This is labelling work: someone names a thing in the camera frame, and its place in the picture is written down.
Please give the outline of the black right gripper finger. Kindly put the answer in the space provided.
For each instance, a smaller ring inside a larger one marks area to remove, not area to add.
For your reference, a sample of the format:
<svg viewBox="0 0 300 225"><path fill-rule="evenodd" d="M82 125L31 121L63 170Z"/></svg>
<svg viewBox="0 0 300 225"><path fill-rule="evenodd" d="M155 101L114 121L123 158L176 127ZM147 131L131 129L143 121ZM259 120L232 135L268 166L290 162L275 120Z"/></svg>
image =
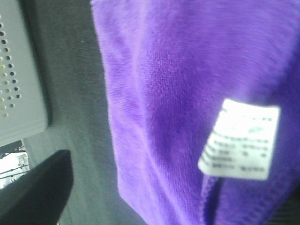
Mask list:
<svg viewBox="0 0 300 225"><path fill-rule="evenodd" d="M0 191L0 223L57 224L73 183L71 152L59 150Z"/></svg>

